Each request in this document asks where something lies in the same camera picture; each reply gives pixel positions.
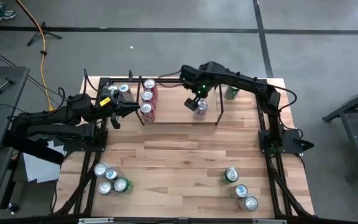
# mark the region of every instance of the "silver can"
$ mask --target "silver can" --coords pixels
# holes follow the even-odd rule
[[[118,170],[114,167],[110,167],[106,170],[106,178],[108,180],[116,180],[118,178]]]
[[[155,121],[155,111],[150,103],[142,103],[140,106],[140,112],[143,115],[143,119],[147,122]]]
[[[237,186],[230,188],[230,197],[231,198],[243,198],[247,196],[248,189],[244,184],[239,184]]]
[[[106,170],[110,168],[110,165],[104,162],[100,162],[95,165],[93,172],[97,177],[102,177],[106,173]]]
[[[111,91],[111,94],[113,94],[115,90],[118,90],[118,86],[109,85],[109,87],[107,87],[107,89]]]
[[[157,108],[157,100],[155,99],[155,95],[150,90],[146,90],[142,94],[143,103],[150,103],[154,109]]]
[[[101,195],[108,195],[112,190],[112,182],[105,180],[99,184],[99,193]]]
[[[258,209],[258,200],[251,195],[237,199],[237,205],[244,211],[254,212]]]
[[[121,96],[126,101],[134,101],[134,95],[131,92],[131,88],[128,84],[122,84],[119,87],[119,92],[121,93]]]
[[[205,114],[208,110],[208,103],[205,99],[198,100],[198,108],[194,111],[195,119],[205,119]]]
[[[231,184],[239,179],[239,174],[234,167],[229,167],[224,171],[221,179],[224,184]]]
[[[155,99],[158,99],[157,84],[153,79],[148,79],[144,82],[144,90],[150,90],[154,94]]]

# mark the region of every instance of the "yellow cable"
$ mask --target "yellow cable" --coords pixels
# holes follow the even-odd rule
[[[25,10],[25,12],[31,17],[31,19],[35,22],[35,25],[37,26],[39,32],[41,33],[42,36],[42,43],[44,45],[43,47],[43,51],[45,51],[46,49],[46,41],[45,41],[45,36],[44,36],[44,32],[42,32],[41,27],[39,26],[37,20],[35,20],[34,16],[32,16],[32,14],[27,10],[27,8],[23,5],[22,2],[20,2],[20,0],[17,0],[17,2],[23,7],[23,9]],[[42,83],[44,84],[44,88],[45,88],[45,94],[47,96],[47,100],[48,100],[48,109],[49,111],[53,111],[54,108],[52,107],[52,104],[50,103],[50,98],[49,98],[49,93],[48,93],[48,89],[47,89],[47,84],[45,82],[45,78],[44,78],[44,60],[45,60],[45,55],[42,54],[42,60],[41,60],[41,66],[40,66],[40,72],[41,72],[41,78],[42,78]]]

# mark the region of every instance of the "can lid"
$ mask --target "can lid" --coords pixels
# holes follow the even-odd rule
[[[236,186],[236,194],[240,197],[245,197],[248,194],[248,189],[244,184]]]
[[[103,163],[98,163],[93,170],[95,174],[103,174],[106,171],[106,168],[106,165]]]
[[[226,171],[226,177],[230,181],[236,181],[239,178],[239,175],[234,167],[230,167]]]
[[[127,180],[121,177],[114,182],[114,189],[118,192],[123,192],[127,188],[127,185]]]
[[[150,103],[142,103],[142,106],[140,106],[140,110],[143,113],[149,113],[152,111],[153,106]]]
[[[111,182],[108,180],[103,181],[99,184],[99,192],[108,193],[111,190]]]
[[[153,93],[150,90],[144,91],[142,94],[142,99],[151,100],[153,98]]]
[[[146,88],[153,88],[155,86],[155,81],[152,79],[148,79],[144,82],[144,86]]]
[[[208,109],[208,104],[207,104],[206,100],[204,100],[204,99],[198,100],[198,108],[202,109],[202,110]]]
[[[118,90],[118,86],[116,85],[109,85],[109,87],[107,87],[108,90]]]
[[[258,209],[258,200],[254,196],[248,196],[245,203],[250,211],[256,211]]]
[[[106,171],[106,178],[109,180],[115,179],[117,177],[117,175],[118,175],[117,169],[114,167],[110,167]]]
[[[122,84],[119,87],[119,91],[128,91],[129,90],[129,85],[128,84]]]

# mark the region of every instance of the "white paper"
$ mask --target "white paper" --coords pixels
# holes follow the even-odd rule
[[[63,154],[63,146],[55,147],[53,141],[48,142],[48,147]],[[24,164],[29,182],[37,179],[37,183],[42,183],[59,178],[60,165],[58,164],[38,159],[26,153],[24,153]]]

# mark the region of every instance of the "soda can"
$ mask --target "soda can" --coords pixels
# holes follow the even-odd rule
[[[106,173],[106,170],[110,168],[110,165],[104,162],[100,162],[95,165],[93,172],[97,177],[103,177]]]
[[[227,168],[221,177],[221,180],[224,184],[234,183],[238,179],[239,179],[239,174],[237,173],[234,167]]]
[[[247,196],[248,189],[244,184],[239,184],[237,186],[230,188],[230,197],[231,198],[243,198]]]
[[[233,87],[233,86],[227,86],[226,91],[224,92],[224,97],[227,100],[234,100],[237,96],[237,94],[239,93],[240,89],[238,89],[237,87]]]
[[[143,119],[147,122],[155,121],[155,111],[150,103],[142,103],[140,106],[140,112],[143,115]]]
[[[155,95],[150,90],[146,90],[142,94],[142,101],[143,103],[150,103],[154,109],[157,108],[157,99]]]
[[[134,95],[131,92],[131,88],[129,88],[128,84],[122,84],[119,87],[119,92],[121,93],[121,96],[126,101],[134,101]]]
[[[101,195],[108,195],[112,190],[112,182],[105,180],[99,184],[99,193]]]
[[[198,108],[194,111],[195,119],[205,119],[205,114],[208,110],[208,103],[205,99],[198,100]]]
[[[116,180],[118,178],[118,170],[114,167],[110,167],[106,170],[106,178],[108,180]]]
[[[125,177],[119,177],[114,182],[114,189],[120,193],[131,193],[134,189],[134,183]]]
[[[237,206],[244,211],[254,212],[258,209],[258,200],[251,195],[237,199]]]
[[[144,90],[150,90],[154,94],[155,99],[158,99],[157,84],[153,79],[148,79],[144,82]]]
[[[107,89],[111,91],[111,94],[113,94],[115,90],[118,90],[118,86],[109,85],[109,87],[107,87]]]

